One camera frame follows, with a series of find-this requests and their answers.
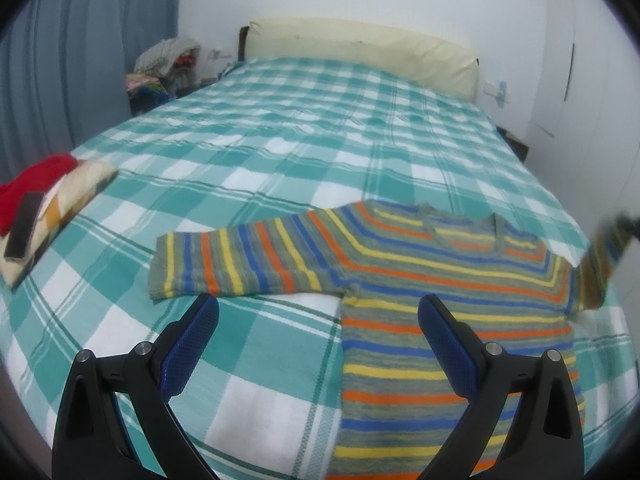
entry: sweater's left sleeve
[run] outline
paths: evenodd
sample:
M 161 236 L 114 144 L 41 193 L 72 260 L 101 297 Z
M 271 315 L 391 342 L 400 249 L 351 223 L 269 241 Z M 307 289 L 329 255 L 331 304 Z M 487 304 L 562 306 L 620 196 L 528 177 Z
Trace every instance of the sweater's left sleeve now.
M 328 239 L 315 211 L 208 233 L 167 233 L 157 241 L 149 295 L 153 299 L 201 292 L 341 296 L 353 276 Z
M 600 225 L 591 245 L 575 269 L 577 295 L 573 310 L 600 308 L 607 295 L 609 279 L 636 232 L 634 222 L 626 215 Z

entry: striped sweater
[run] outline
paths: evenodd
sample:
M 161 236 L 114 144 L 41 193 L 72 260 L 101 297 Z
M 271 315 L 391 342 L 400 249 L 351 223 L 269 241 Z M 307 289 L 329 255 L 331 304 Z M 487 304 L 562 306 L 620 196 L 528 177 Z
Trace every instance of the striped sweater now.
M 603 227 L 577 269 L 498 215 L 473 222 L 428 205 L 366 201 L 331 210 L 158 238 L 152 298 L 320 292 L 342 298 L 342 421 L 329 478 L 415 479 L 466 407 L 418 327 L 418 300 L 437 294 L 484 341 L 564 356 L 584 419 L 567 316 L 602 304 L 632 237 Z M 495 460 L 512 397 L 478 470 Z

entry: green and white checkered bedsheet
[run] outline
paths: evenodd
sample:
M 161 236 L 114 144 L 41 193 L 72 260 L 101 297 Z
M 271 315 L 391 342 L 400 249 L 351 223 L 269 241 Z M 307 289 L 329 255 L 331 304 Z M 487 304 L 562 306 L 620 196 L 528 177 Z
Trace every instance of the green and white checkered bedsheet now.
M 471 218 L 497 212 L 573 263 L 586 247 L 478 108 L 356 64 L 247 63 L 74 154 L 120 174 L 15 294 L 0 285 L 0 351 L 49 444 L 76 352 L 127 352 L 193 301 L 148 297 L 156 237 L 167 231 L 379 198 Z M 220 301 L 218 329 L 171 406 L 222 478 L 323 477 L 340 423 L 337 305 L 313 294 Z M 638 390 L 622 310 L 612 294 L 607 305 L 575 319 L 588 465 Z M 128 399 L 120 403 L 143 463 L 159 471 Z

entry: curtain fold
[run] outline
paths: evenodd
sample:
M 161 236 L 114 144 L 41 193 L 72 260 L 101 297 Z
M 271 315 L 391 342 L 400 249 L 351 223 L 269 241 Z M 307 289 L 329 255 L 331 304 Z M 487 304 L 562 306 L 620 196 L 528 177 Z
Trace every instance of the curtain fold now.
M 130 118 L 125 74 L 178 0 L 31 0 L 0 43 L 0 182 Z

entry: bedsheet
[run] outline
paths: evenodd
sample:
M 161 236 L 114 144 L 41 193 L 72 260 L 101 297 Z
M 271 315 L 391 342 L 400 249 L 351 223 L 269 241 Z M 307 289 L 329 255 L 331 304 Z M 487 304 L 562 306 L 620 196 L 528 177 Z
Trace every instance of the bedsheet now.
M 107 161 L 118 177 L 14 294 L 0 283 L 0 352 L 49 444 L 76 352 L 127 352 L 193 301 L 148 297 L 156 237 L 167 231 L 379 198 L 470 218 L 496 212 L 573 263 L 587 243 L 476 106 L 346 62 L 243 64 L 74 155 Z M 222 478 L 323 478 L 340 423 L 337 306 L 313 294 L 220 301 L 218 329 L 170 405 Z M 634 353 L 612 292 L 573 325 L 591 465 L 636 401 Z M 160 472 L 129 400 L 118 402 L 142 462 Z

